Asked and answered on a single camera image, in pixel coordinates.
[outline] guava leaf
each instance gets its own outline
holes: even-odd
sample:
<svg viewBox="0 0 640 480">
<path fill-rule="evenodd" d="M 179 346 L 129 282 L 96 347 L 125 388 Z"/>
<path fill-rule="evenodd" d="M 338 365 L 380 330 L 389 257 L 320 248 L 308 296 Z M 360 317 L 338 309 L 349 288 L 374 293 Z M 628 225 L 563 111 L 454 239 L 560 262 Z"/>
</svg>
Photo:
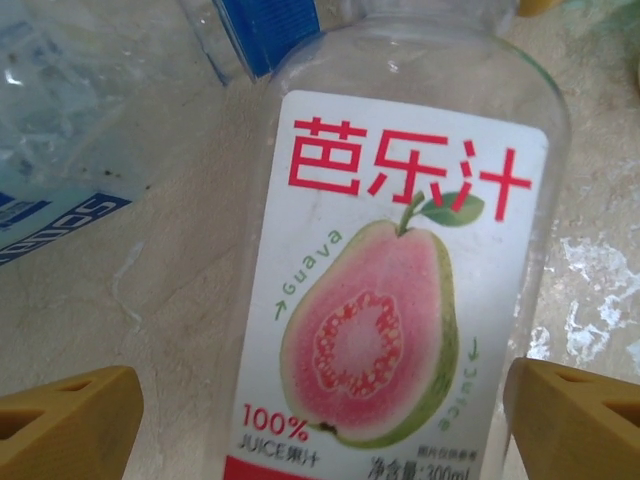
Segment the guava leaf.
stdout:
<svg viewBox="0 0 640 480">
<path fill-rule="evenodd" d="M 443 227 L 464 227 L 482 215 L 483 200 L 474 195 L 467 195 L 460 209 L 455 212 L 453 205 L 457 198 L 458 192 L 445 193 L 442 195 L 442 205 L 437 206 L 432 199 L 420 209 L 420 213 Z"/>
</svg>

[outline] green arrow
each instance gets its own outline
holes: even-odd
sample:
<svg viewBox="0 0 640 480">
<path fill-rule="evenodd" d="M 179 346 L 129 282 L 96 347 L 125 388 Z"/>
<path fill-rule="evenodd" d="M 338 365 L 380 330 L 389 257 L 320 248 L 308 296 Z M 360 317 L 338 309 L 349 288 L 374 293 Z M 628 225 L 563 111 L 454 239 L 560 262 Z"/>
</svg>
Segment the green arrow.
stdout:
<svg viewBox="0 0 640 480">
<path fill-rule="evenodd" d="M 473 337 L 473 352 L 469 353 L 469 360 L 475 362 L 480 357 L 478 352 L 478 337 Z"/>
<path fill-rule="evenodd" d="M 280 300 L 278 303 L 276 303 L 276 307 L 278 308 L 278 311 L 276 312 L 277 321 L 280 318 L 280 314 L 287 310 L 287 304 L 284 302 L 284 300 Z"/>
</svg>

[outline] plastic bottle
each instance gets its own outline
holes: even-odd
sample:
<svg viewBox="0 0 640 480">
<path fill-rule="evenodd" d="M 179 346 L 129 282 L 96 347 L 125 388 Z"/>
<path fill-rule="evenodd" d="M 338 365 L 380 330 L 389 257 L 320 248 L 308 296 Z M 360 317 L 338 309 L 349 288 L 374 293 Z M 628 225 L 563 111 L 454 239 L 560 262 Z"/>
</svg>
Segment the plastic bottle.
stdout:
<svg viewBox="0 0 640 480">
<path fill-rule="evenodd" d="M 498 478 L 570 143 L 516 3 L 365 1 L 277 69 L 207 478 Z"/>
<path fill-rule="evenodd" d="M 312 0 L 5 1 L 0 266 L 140 198 L 201 148 L 226 84 L 318 29 Z"/>
</svg>

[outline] guava illustration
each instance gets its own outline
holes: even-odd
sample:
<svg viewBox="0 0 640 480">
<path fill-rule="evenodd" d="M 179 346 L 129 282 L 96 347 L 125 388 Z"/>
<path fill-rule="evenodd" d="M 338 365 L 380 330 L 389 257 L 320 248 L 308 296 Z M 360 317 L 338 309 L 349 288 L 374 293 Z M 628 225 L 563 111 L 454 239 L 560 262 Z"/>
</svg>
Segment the guava illustration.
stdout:
<svg viewBox="0 0 640 480">
<path fill-rule="evenodd" d="M 453 273 L 432 232 L 364 226 L 293 312 L 280 370 L 292 413 L 354 448 L 411 435 L 440 407 L 458 360 Z"/>
</svg>

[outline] marble surface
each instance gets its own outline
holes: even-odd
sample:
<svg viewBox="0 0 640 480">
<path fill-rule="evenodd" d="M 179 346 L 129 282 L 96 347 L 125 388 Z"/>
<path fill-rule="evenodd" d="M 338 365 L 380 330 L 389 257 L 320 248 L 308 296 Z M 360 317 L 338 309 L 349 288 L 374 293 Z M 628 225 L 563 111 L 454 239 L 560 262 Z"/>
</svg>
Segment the marble surface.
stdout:
<svg viewBox="0 0 640 480">
<path fill-rule="evenodd" d="M 574 127 L 531 355 L 640 382 L 640 2 L 573 0 L 507 36 L 556 79 Z M 143 201 L 0 269 L 0 395 L 138 371 L 127 480 L 200 478 L 263 87 L 232 87 L 224 127 Z M 505 478 L 526 478 L 516 449 Z"/>
</svg>

